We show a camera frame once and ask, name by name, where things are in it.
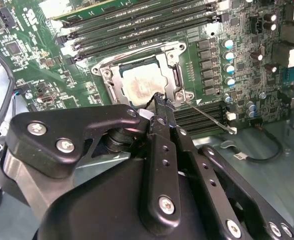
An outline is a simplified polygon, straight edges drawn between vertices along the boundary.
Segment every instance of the mounting hole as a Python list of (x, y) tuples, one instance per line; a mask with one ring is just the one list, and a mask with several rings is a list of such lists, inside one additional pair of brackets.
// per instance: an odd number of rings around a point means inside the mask
[(92, 69), (92, 73), (93, 73), (93, 74), (97, 74), (98, 72), (99, 72), (99, 70), (98, 70), (97, 68), (94, 67), (94, 68)]
[(163, 164), (164, 166), (166, 166), (166, 167), (170, 166), (169, 161), (168, 161), (168, 160), (165, 160), (165, 159), (162, 160), (162, 164)]
[(168, 147), (167, 146), (162, 146), (162, 149), (164, 150), (164, 151), (166, 151), (166, 152), (168, 152), (169, 151), (169, 149), (168, 149)]
[(212, 186), (214, 186), (214, 187), (217, 186), (216, 183), (215, 183), (215, 181), (213, 181), (213, 180), (210, 180), (210, 184), (211, 184)]

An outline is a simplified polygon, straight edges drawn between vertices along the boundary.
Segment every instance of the capacitor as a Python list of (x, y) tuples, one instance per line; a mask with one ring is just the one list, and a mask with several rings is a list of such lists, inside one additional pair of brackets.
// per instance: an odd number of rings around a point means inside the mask
[(263, 24), (263, 28), (266, 30), (274, 31), (275, 29), (277, 29), (277, 25), (275, 23), (265, 22)]
[(271, 63), (266, 64), (265, 69), (271, 73), (275, 73), (278, 70), (277, 66)]
[(253, 111), (255, 111), (257, 109), (257, 106), (252, 101), (249, 101), (247, 103), (246, 107), (251, 112), (253, 112)]
[(223, 70), (226, 71), (227, 73), (229, 74), (233, 74), (235, 72), (235, 67), (232, 66), (231, 64), (226, 64), (224, 67), (223, 67)]
[(263, 59), (263, 55), (259, 52), (253, 52), (251, 53), (251, 58), (261, 61)]
[(236, 83), (236, 81), (232, 77), (227, 77), (225, 79), (225, 84), (228, 86), (233, 86)]
[(222, 41), (222, 46), (224, 46), (227, 49), (231, 49), (233, 47), (233, 41), (230, 39), (224, 39)]
[(254, 118), (256, 116), (256, 112), (255, 111), (250, 111), (250, 110), (247, 110), (247, 115), (249, 118)]
[(231, 103), (232, 98), (230, 97), (229, 94), (226, 93), (226, 94), (223, 96), (223, 101), (225, 101), (225, 103), (229, 104), (229, 103)]
[(263, 19), (268, 22), (274, 22), (275, 20), (277, 20), (277, 15), (273, 13), (267, 13), (263, 16)]
[(226, 59), (228, 61), (231, 61), (232, 59), (235, 58), (233, 52), (230, 52), (230, 51), (224, 52), (222, 56), (223, 56), (224, 59)]

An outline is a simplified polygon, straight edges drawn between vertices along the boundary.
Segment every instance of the black dimm slot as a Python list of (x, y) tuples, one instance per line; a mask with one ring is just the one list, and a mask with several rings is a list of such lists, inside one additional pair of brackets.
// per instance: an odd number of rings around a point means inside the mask
[(92, 44), (93, 41), (98, 42), (98, 41), (105, 40), (106, 39), (106, 35), (110, 38), (110, 37), (117, 36), (119, 34), (128, 33), (128, 32), (133, 31), (133, 30), (139, 30), (142, 27), (148, 27), (148, 26), (151, 26), (151, 25), (154, 25), (154, 24), (159, 24), (159, 23), (161, 23), (163, 21), (172, 20), (174, 18), (178, 18), (178, 17), (184, 16), (184, 15), (187, 15), (187, 14), (192, 14), (192, 13), (198, 13), (198, 14), (200, 14), (200, 13), (205, 12), (206, 11), (206, 8), (207, 8), (206, 6), (199, 6), (199, 7), (193, 8), (193, 9), (189, 9), (188, 11), (180, 12), (180, 14), (177, 14), (177, 15), (172, 14), (172, 15), (169, 15), (169, 16), (158, 18), (156, 20), (145, 21), (145, 22), (142, 22), (142, 23), (137, 24), (137, 25), (131, 25), (128, 28), (117, 29), (117, 31), (114, 31), (111, 34), (107, 33), (105, 35), (99, 35), (98, 37), (88, 38), (86, 40), (75, 42), (74, 45), (78, 45), (79, 44), (82, 47), (86, 47), (86, 45)]
[(104, 39), (103, 41), (91, 41), (91, 40), (85, 40), (75, 43), (75, 46), (77, 48), (75, 49), (83, 49), (91, 46), (97, 46), (97, 48), (102, 48), (104, 45), (110, 45), (112, 42), (121, 42), (122, 40), (128, 40), (135, 37), (142, 37), (142, 36), (154, 36), (158, 34), (164, 34), (169, 31), (179, 30), (181, 25), (187, 25), (188, 23), (191, 23), (192, 21), (197, 21), (205, 18), (203, 14), (190, 14), (185, 15), (180, 18), (174, 18), (172, 20), (168, 20), (165, 22), (161, 22), (158, 25), (151, 25), (148, 27), (143, 27), (138, 30), (134, 30), (132, 32), (128, 32), (123, 35), (117, 36), (118, 39), (113, 39), (112, 37)]
[(158, 11), (158, 10), (164, 10), (169, 6), (176, 6), (179, 5), (180, 3), (187, 3), (187, 2), (191, 2), (193, 0), (172, 0), (169, 2), (165, 2), (165, 3), (160, 3), (158, 5), (159, 8), (153, 8), (151, 7), (151, 9), (147, 8), (147, 9), (141, 9), (141, 10), (137, 10), (135, 11), (135, 9), (147, 6), (148, 4), (152, 4), (154, 2), (159, 2), (159, 0), (150, 0), (144, 3), (138, 3), (135, 5), (131, 5), (127, 8), (123, 8), (123, 9), (119, 9), (107, 14), (103, 14), (103, 15), (99, 15), (99, 16), (94, 16), (92, 18), (86, 19), (86, 20), (80, 20), (77, 22), (73, 22), (73, 23), (69, 23), (68, 25), (65, 25), (64, 27), (70, 28), (70, 27), (77, 27), (79, 25), (83, 25), (83, 24), (88, 24), (88, 23), (94, 23), (97, 21), (103, 21), (105, 20), (105, 22), (101, 25), (98, 25), (96, 27), (96, 29), (98, 28), (102, 28), (102, 27), (106, 27), (110, 24), (117, 24), (120, 23), (122, 21), (125, 20), (129, 20), (132, 17), (140, 17), (143, 16), (145, 14), (150, 14), (154, 11)]
[(151, 32), (150, 34), (146, 34), (146, 35), (143, 35), (143, 36), (137, 36), (137, 37), (131, 38), (129, 40), (124, 39), (122, 41), (111, 43), (109, 45), (102, 46), (102, 47), (99, 47), (99, 48), (96, 48), (96, 49), (93, 49), (93, 50), (88, 50), (86, 52), (80, 52), (78, 55), (76, 55), (73, 58), (74, 60), (72, 60), (70, 62), (70, 64), (73, 64), (73, 62), (75, 62), (75, 61), (80, 61), (80, 60), (83, 60), (85, 58), (93, 57), (97, 53), (101, 53), (101, 52), (104, 52), (104, 51), (107, 51), (107, 50), (112, 50), (114, 48), (118, 48), (118, 47), (121, 47), (123, 45), (129, 45), (129, 44), (133, 44), (133, 43), (139, 42), (139, 41), (152, 40), (155, 35), (157, 35), (157, 37), (160, 38), (161, 37), (160, 34), (167, 34), (167, 33), (170, 33), (170, 32), (177, 31), (177, 30), (182, 31), (182, 30), (186, 30), (186, 29), (190, 28), (191, 26), (200, 26), (202, 24), (209, 24), (209, 23), (212, 23), (212, 22), (213, 22), (213, 19), (208, 16), (208, 17), (205, 17), (205, 18), (200, 18), (200, 19), (188, 22), (188, 24), (186, 24), (186, 26), (183, 26), (183, 28), (181, 28), (180, 24), (178, 24), (178, 25), (175, 25), (175, 26), (172, 26), (172, 27), (169, 27), (169, 28), (165, 28), (161, 32), (158, 32), (158, 31)]

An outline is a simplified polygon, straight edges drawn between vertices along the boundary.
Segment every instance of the black cable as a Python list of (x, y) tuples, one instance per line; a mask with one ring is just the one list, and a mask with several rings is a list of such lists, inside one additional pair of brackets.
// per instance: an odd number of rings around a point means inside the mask
[(6, 95), (4, 97), (4, 100), (3, 100), (1, 108), (0, 108), (0, 126), (1, 126), (5, 116), (7, 114), (9, 105), (10, 105), (11, 96), (12, 96), (14, 86), (15, 86), (15, 80), (14, 80), (13, 72), (12, 72), (10, 66), (6, 63), (6, 61), (3, 59), (2, 56), (0, 56), (0, 64), (5, 69), (5, 71), (8, 75), (8, 79), (9, 79), (7, 92), (6, 92)]
[[(278, 151), (273, 156), (268, 158), (258, 159), (258, 158), (247, 156), (245, 160), (249, 162), (253, 162), (253, 163), (262, 164), (262, 163), (268, 163), (272, 160), (277, 159), (279, 156), (281, 156), (281, 154), (283, 153), (283, 147), (281, 142), (272, 133), (268, 132), (265, 128), (262, 128), (260, 126), (256, 126), (255, 128), (263, 132), (270, 140), (272, 140), (277, 145)], [(222, 136), (218, 136), (218, 138), (224, 142), (226, 141), (226, 139), (223, 138)], [(235, 154), (241, 153), (241, 150), (235, 146), (231, 146), (230, 148)]]

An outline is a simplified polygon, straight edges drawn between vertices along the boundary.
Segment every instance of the silver screw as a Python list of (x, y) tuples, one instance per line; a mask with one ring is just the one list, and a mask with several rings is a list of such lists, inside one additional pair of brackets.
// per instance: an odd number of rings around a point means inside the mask
[(68, 139), (60, 139), (56, 143), (56, 147), (58, 148), (59, 151), (69, 154), (72, 151), (75, 150), (75, 145)]
[(266, 99), (266, 98), (267, 98), (266, 93), (265, 93), (265, 92), (260, 93), (260, 94), (259, 94), (259, 98), (260, 98), (260, 99)]
[(181, 101), (183, 99), (183, 95), (181, 93), (176, 93), (176, 100)]
[(228, 230), (231, 232), (231, 234), (239, 239), (241, 238), (241, 230), (239, 228), (239, 226), (232, 220), (227, 220), (227, 227), (228, 227)]
[(132, 109), (128, 109), (127, 113), (134, 118), (137, 117), (137, 113)]
[(281, 224), (281, 227), (282, 227), (283, 231), (285, 231), (285, 233), (286, 233), (289, 237), (293, 238), (293, 233), (290, 231), (290, 229), (288, 228), (287, 225), (285, 225), (284, 223), (282, 223), (282, 224)]
[(187, 135), (187, 132), (186, 132), (186, 131), (184, 131), (182, 128), (180, 129), (180, 132), (181, 132), (181, 134), (182, 134), (182, 135), (184, 135), (184, 136), (186, 136), (186, 135)]
[(281, 237), (281, 232), (280, 232), (279, 228), (277, 227), (277, 225), (275, 225), (273, 222), (270, 222), (269, 225), (270, 225), (272, 232), (276, 236)]
[(164, 121), (164, 119), (161, 118), (161, 117), (158, 118), (158, 122), (159, 122), (161, 125), (166, 125), (166, 121)]
[(110, 71), (110, 70), (105, 70), (105, 71), (103, 71), (103, 75), (104, 75), (106, 78), (110, 78), (110, 77), (111, 77), (111, 71)]
[(214, 156), (214, 154), (215, 154), (215, 152), (211, 148), (208, 148), (208, 153), (212, 156)]
[(175, 211), (175, 206), (173, 205), (173, 202), (165, 196), (159, 198), (159, 206), (161, 210), (168, 215), (173, 214), (173, 212)]
[(31, 92), (26, 92), (25, 98), (28, 99), (28, 100), (32, 99), (32, 93)]
[(27, 130), (28, 132), (36, 136), (44, 135), (47, 132), (47, 128), (43, 124), (37, 122), (29, 124), (27, 126)]

